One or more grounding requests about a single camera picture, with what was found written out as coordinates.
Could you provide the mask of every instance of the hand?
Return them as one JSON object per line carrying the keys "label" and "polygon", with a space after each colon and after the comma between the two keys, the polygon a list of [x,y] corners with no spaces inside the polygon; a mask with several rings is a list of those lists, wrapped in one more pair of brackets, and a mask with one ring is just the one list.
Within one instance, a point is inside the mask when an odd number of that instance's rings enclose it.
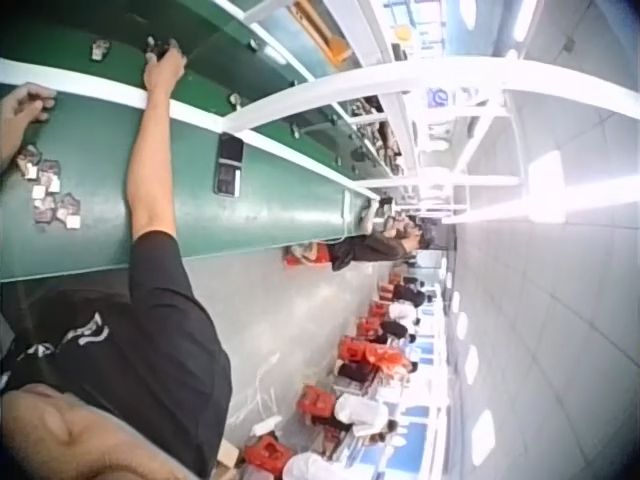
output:
{"label": "hand", "polygon": [[184,73],[187,59],[182,55],[175,40],[171,40],[169,51],[158,61],[153,53],[147,53],[147,66],[144,69],[144,85],[149,94],[171,97],[178,80]]}
{"label": "hand", "polygon": [[44,122],[49,109],[55,104],[56,92],[33,83],[25,83],[2,99],[0,138],[2,153],[0,165],[5,165],[20,148],[24,132],[31,122]]}

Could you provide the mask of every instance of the workbench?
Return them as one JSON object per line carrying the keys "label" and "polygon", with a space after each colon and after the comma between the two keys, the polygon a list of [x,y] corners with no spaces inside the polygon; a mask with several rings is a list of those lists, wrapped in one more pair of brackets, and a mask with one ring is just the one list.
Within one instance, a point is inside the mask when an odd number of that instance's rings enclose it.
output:
{"label": "workbench", "polygon": [[[0,45],[2,58],[141,86],[144,57],[140,49],[113,41],[109,57],[95,63],[89,57],[96,38],[91,33],[20,18],[2,23],[6,23],[3,36],[11,38],[11,42]],[[0,92],[4,95],[10,88],[0,85]],[[173,98],[224,115],[232,109],[230,93],[210,78],[188,71]],[[140,116],[139,109],[115,101],[59,92],[50,120],[32,127],[27,140],[45,158],[60,162],[61,192],[71,192],[81,200],[82,226],[66,230],[55,222],[36,225],[30,184],[15,168],[5,172],[0,190],[3,282],[127,264],[130,230],[124,186]],[[333,139],[333,150],[326,142],[306,135],[292,138],[286,122],[272,122],[257,130],[349,179],[384,175],[370,163],[358,164],[354,172],[348,155],[342,162],[335,161],[336,156],[358,145],[358,140],[349,139],[341,127],[324,133]],[[354,233],[366,201],[363,195],[352,191],[349,211],[343,212],[343,185],[246,145],[240,198],[219,197],[212,192],[218,133],[172,120],[171,135],[178,238],[184,257],[279,247]]]}

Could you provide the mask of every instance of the gray floor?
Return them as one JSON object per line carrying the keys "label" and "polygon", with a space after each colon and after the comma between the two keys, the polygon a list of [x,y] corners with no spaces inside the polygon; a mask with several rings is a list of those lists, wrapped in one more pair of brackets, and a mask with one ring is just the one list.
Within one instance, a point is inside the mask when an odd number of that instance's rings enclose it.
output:
{"label": "gray floor", "polygon": [[[226,436],[236,444],[263,418],[292,415],[303,382],[326,376],[339,337],[354,328],[378,277],[389,272],[382,264],[352,265],[340,273],[285,268],[279,249],[186,266],[231,357],[234,395]],[[299,441],[287,437],[289,443]]]}

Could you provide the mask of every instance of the black shirt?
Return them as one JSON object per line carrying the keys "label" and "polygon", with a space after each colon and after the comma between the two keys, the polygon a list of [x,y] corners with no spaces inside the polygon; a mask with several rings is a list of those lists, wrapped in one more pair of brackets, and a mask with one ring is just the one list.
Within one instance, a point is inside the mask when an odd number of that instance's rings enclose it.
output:
{"label": "black shirt", "polygon": [[16,338],[8,352],[2,392],[30,383],[71,392],[209,478],[231,399],[231,369],[172,236],[150,232],[136,240],[129,293],[130,300],[61,291],[39,302],[32,338]]}

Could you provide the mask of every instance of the smartphone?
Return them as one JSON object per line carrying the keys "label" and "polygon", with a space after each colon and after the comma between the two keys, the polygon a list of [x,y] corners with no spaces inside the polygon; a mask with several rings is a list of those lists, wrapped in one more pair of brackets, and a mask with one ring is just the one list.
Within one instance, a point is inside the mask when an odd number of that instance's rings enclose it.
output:
{"label": "smartphone", "polygon": [[218,160],[213,179],[213,192],[224,197],[240,196],[244,142],[230,133],[222,133],[218,142]]}

